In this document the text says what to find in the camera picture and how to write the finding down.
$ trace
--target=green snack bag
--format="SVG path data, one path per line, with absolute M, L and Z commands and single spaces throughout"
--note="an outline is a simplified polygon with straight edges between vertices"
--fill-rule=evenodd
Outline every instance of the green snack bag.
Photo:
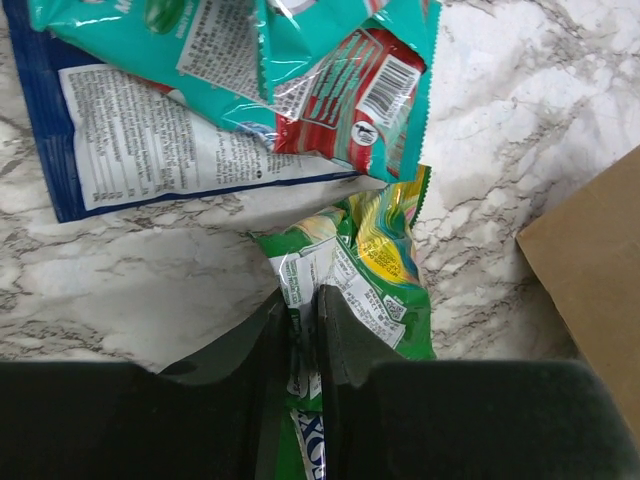
M 320 155 L 386 182 L 413 180 L 426 126 L 437 4 L 429 7 L 432 33 L 424 23 L 415 32 L 431 39 L 427 56 L 406 44 L 405 33 L 392 30 L 407 12 L 387 9 L 345 39 L 318 75 L 308 72 L 280 85 L 267 105 L 255 68 L 255 37 L 262 35 L 248 20 L 254 1 L 28 4 L 34 29 L 49 29 L 148 80 L 218 127 L 255 135 L 274 153 Z
M 257 237 L 280 281 L 293 322 L 288 405 L 321 412 L 320 375 L 312 345 L 313 297 L 336 285 L 356 317 L 406 358 L 434 358 L 430 302 L 414 261 L 411 227 L 429 178 L 352 195 L 281 234 Z

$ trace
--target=teal snack bag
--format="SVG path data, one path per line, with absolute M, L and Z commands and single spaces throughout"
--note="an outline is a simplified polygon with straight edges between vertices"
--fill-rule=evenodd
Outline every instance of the teal snack bag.
M 280 85 L 267 106 L 248 20 L 253 2 L 29 0 L 29 7 L 34 29 L 150 81 L 218 127 L 257 136 L 274 153 L 320 155 L 389 183 L 413 180 L 430 69 L 388 29 L 404 12 L 383 10 L 389 19 L 354 32 L 325 59 L 322 75 Z M 437 15 L 430 19 L 437 25 Z

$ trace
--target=nutrition label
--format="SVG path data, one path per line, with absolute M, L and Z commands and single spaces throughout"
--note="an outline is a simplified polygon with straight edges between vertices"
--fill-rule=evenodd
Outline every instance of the nutrition label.
M 314 71 L 277 87 L 275 105 L 267 105 L 258 93 L 257 45 L 249 11 L 246 0 L 202 0 L 177 69 L 297 120 Z
M 60 71 L 85 208 L 341 171 L 220 130 L 108 65 Z

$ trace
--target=white label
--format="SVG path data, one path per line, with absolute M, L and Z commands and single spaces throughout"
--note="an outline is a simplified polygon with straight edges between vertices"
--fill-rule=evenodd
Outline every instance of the white label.
M 220 130 L 108 65 L 61 70 L 60 82 L 87 210 L 344 171 L 269 153 L 255 137 Z
M 315 69 L 278 86 L 275 105 L 267 105 L 258 92 L 257 42 L 248 12 L 246 0 L 202 0 L 176 68 L 297 120 Z
M 310 334 L 313 325 L 310 322 L 313 318 L 313 296 L 329 275 L 335 245 L 335 237 L 332 237 L 302 249 L 299 254 L 293 253 L 270 260 L 278 274 L 285 303 L 299 312 L 299 317 L 292 312 L 292 320 L 296 334 L 300 335 L 301 348 L 306 351 L 312 349 Z M 320 373 L 310 370 L 302 357 L 299 364 L 294 366 L 287 387 L 289 393 L 301 398 L 308 394 L 311 399 L 320 395 Z
M 351 127 L 351 138 L 358 145 L 369 147 L 378 140 L 378 131 L 369 122 L 359 120 Z
M 327 460 L 322 415 L 291 411 L 307 480 L 326 480 Z
M 418 80 L 418 70 L 387 55 L 356 109 L 369 115 L 376 125 L 391 127 Z

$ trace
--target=barcode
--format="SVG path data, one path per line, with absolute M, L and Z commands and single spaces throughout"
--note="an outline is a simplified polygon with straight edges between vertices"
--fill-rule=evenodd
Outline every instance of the barcode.
M 420 71 L 388 55 L 357 109 L 369 115 L 375 124 L 390 127 L 419 78 Z
M 394 319 L 396 322 L 399 322 L 400 320 L 402 320 L 402 317 L 407 311 L 406 307 L 403 307 L 402 305 L 400 305 L 397 301 L 395 301 L 389 295 L 384 297 L 383 302 L 384 302 L 384 306 L 387 308 L 387 311 L 389 312 L 389 316 L 392 319 Z

